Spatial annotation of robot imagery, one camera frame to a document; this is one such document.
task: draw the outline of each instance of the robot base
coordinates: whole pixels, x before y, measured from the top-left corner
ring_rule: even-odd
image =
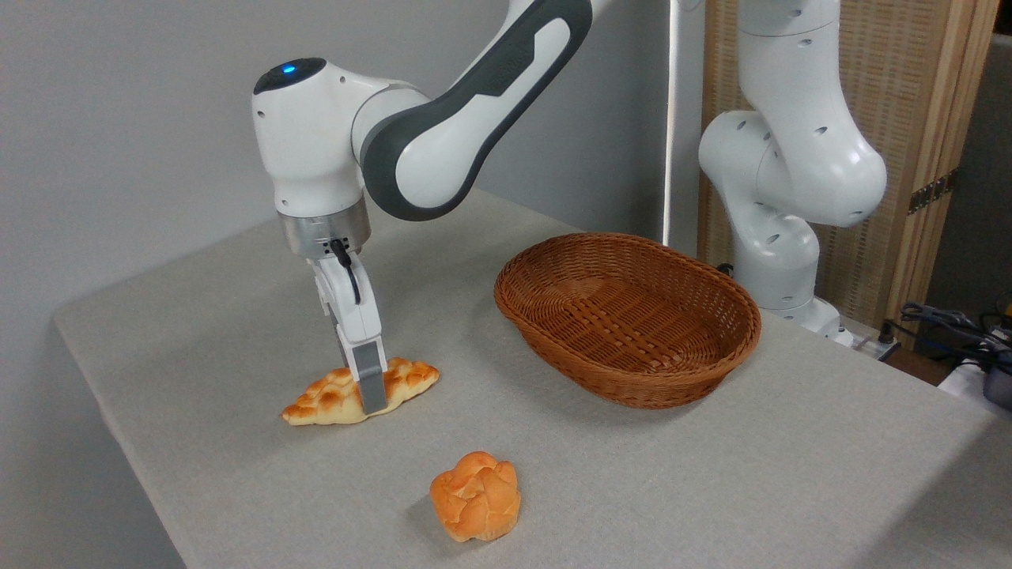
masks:
[[[770,312],[847,347],[854,343],[854,335],[840,322],[840,312],[818,297],[799,307]]]

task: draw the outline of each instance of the round bread roll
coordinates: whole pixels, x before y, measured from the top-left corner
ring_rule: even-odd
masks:
[[[460,543],[501,538],[513,530],[520,513],[513,465],[482,451],[465,456],[453,470],[437,476],[429,495],[446,534]]]

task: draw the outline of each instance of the bread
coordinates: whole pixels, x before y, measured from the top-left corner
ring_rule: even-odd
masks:
[[[439,379],[439,371],[424,361],[408,361],[401,357],[391,359],[384,373],[387,388],[387,408],[366,415],[362,411],[362,396],[351,370],[341,368],[314,382],[293,405],[285,407],[281,418],[290,425],[350,424],[366,418],[390,413],[402,403],[432,387]]]
[[[509,534],[520,513],[516,471],[507,461],[478,451],[429,486],[436,516],[456,542],[473,538],[491,542]]]

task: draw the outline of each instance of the cable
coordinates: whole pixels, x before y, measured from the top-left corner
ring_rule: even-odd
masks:
[[[348,271],[348,280],[351,280],[351,292],[355,294],[355,304],[362,304],[362,295],[358,291],[358,279],[355,278],[355,272],[351,268],[351,255],[348,254],[347,247],[340,239],[334,239],[330,242],[330,248],[334,250],[337,262],[341,263],[341,266]]]
[[[985,326],[985,319],[995,316],[1002,317],[1000,320],[1002,326],[987,328]],[[980,325],[978,325],[961,312],[939,310],[920,303],[907,303],[903,305],[900,311],[900,320],[903,322],[920,322],[930,327],[923,332],[915,332],[894,320],[886,320],[882,324],[882,335],[891,335],[894,330],[903,332],[912,336],[923,345],[945,353],[943,356],[933,357],[932,359],[941,360],[946,357],[955,356],[963,359],[957,365],[976,363],[985,372],[997,369],[1006,374],[1012,374],[1012,369],[1010,369],[1012,365],[1010,365],[1009,358],[1009,351],[1012,350],[1012,341],[1009,340],[1012,337],[1012,332],[1010,332],[1012,328],[1005,328],[1004,326],[1006,320],[1012,319],[1008,319],[1005,315],[997,315],[995,313],[982,314],[978,318],[980,322]],[[969,343],[956,346],[931,337],[932,335],[936,335],[935,332],[938,330],[944,330]]]

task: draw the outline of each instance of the croissant-shaped bread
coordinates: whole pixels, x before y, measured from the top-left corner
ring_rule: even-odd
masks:
[[[387,363],[383,381],[387,388],[387,408],[366,415],[362,410],[362,396],[351,370],[341,368],[313,382],[293,405],[285,407],[281,418],[290,425],[335,423],[349,424],[364,421],[373,415],[390,413],[402,403],[432,387],[439,379],[439,371],[424,361],[408,361],[394,357]]]

